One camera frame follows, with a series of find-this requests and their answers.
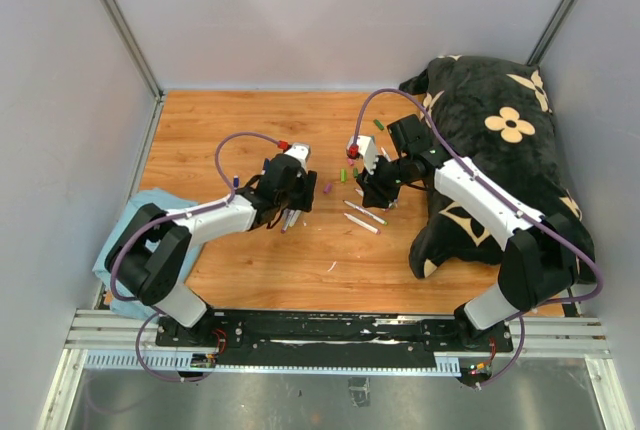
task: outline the light blue cloth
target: light blue cloth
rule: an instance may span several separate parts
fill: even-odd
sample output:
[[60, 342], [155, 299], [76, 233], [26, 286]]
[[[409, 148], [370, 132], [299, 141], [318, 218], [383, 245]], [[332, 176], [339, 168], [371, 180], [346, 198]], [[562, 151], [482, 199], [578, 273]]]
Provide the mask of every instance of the light blue cloth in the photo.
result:
[[[118, 223], [111, 232], [111, 235], [109, 235], [107, 242], [104, 244], [104, 247], [102, 247], [102, 251], [98, 256], [98, 260], [93, 266], [93, 273], [95, 273], [95, 275], [100, 280], [102, 280], [102, 283], [104, 283], [107, 288], [109, 288], [109, 280], [111, 278], [111, 274], [107, 271], [104, 265], [107, 254], [116, 243], [116, 240], [118, 239], [118, 237], [120, 237], [138, 209], [147, 203], [155, 203], [163, 210], [171, 208], [186, 208], [197, 205], [197, 202], [183, 200], [182, 198], [171, 195], [170, 193], [167, 193], [159, 188], [155, 188], [153, 190], [144, 190], [131, 197], [131, 199], [127, 203], [127, 206], [122, 212], [122, 215], [120, 216], [120, 220], [118, 220]], [[202, 245], [194, 247], [187, 252], [184, 263], [182, 264], [182, 268], [180, 269], [180, 274], [178, 275], [178, 281], [184, 282], [187, 279], [189, 273], [191, 273], [193, 265], [198, 259], [198, 256], [200, 256], [201, 250]], [[131, 296], [131, 292], [129, 292], [129, 290], [127, 290], [120, 282], [117, 283], [117, 288], [122, 295]], [[154, 313], [151, 308], [142, 305], [142, 303], [138, 302], [137, 300], [133, 302], [123, 302], [120, 300], [116, 300], [115, 298], [111, 302], [111, 311], [118, 315], [137, 318], [140, 320], [146, 320]]]

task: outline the red object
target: red object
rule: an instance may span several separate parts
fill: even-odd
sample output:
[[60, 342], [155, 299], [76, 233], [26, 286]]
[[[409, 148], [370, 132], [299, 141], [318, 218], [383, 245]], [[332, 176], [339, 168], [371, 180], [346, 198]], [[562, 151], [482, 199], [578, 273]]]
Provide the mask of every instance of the red object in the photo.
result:
[[358, 158], [358, 145], [354, 143], [349, 147], [349, 150], [347, 150], [347, 157], [352, 158], [354, 160]]

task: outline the white panel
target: white panel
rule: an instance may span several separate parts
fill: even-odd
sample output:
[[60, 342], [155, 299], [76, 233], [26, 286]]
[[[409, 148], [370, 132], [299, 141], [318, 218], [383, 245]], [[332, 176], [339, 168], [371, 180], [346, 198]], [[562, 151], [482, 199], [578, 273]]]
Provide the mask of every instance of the white panel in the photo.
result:
[[0, 415], [34, 428], [152, 101], [99, 0], [0, 0]]
[[525, 61], [560, 0], [118, 0], [168, 88], [373, 88], [439, 54]]
[[601, 317], [640, 423], [640, 0], [579, 0], [543, 62], [560, 140], [606, 277]]

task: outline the wooden tabletop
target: wooden tabletop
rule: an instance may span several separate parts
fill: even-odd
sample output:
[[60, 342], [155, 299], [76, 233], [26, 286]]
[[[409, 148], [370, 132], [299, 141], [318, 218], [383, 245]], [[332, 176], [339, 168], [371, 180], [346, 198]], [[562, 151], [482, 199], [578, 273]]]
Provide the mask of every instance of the wooden tabletop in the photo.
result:
[[[360, 203], [345, 145], [365, 93], [171, 92], [142, 178], [141, 189], [159, 187], [204, 203], [227, 194], [213, 162], [218, 143], [238, 131], [265, 133], [290, 143], [311, 145], [309, 168], [318, 172], [313, 211], [302, 214], [285, 234], [281, 224], [225, 236], [205, 245], [187, 284], [216, 307], [353, 312], [450, 314], [495, 283], [497, 269], [458, 260], [417, 280], [408, 251], [427, 221], [423, 192], [402, 189], [396, 210], [374, 213], [388, 220], [374, 235], [348, 221], [342, 202]], [[369, 106], [361, 133], [375, 135], [395, 156], [389, 124], [414, 112], [395, 95]], [[256, 138], [239, 138], [222, 151], [228, 176], [241, 184], [260, 173], [266, 157], [279, 150]], [[340, 169], [348, 171], [340, 183]], [[325, 195], [327, 183], [333, 190]], [[562, 315], [558, 306], [541, 309]]]

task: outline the black pillow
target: black pillow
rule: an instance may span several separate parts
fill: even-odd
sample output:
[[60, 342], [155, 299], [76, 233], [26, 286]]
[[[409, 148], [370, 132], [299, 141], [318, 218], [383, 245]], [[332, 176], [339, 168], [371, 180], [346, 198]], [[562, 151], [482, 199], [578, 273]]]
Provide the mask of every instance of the black pillow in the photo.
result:
[[[458, 154], [470, 157], [523, 203], [545, 215], [568, 218], [572, 243], [594, 257], [580, 209], [562, 181], [552, 110], [537, 66], [486, 57], [439, 57], [400, 90], [426, 93], [425, 107]], [[429, 276], [452, 257], [490, 265], [502, 261], [493, 237], [458, 203], [433, 188], [427, 196], [429, 221], [409, 253], [417, 278]], [[584, 264], [580, 281], [595, 281]]]

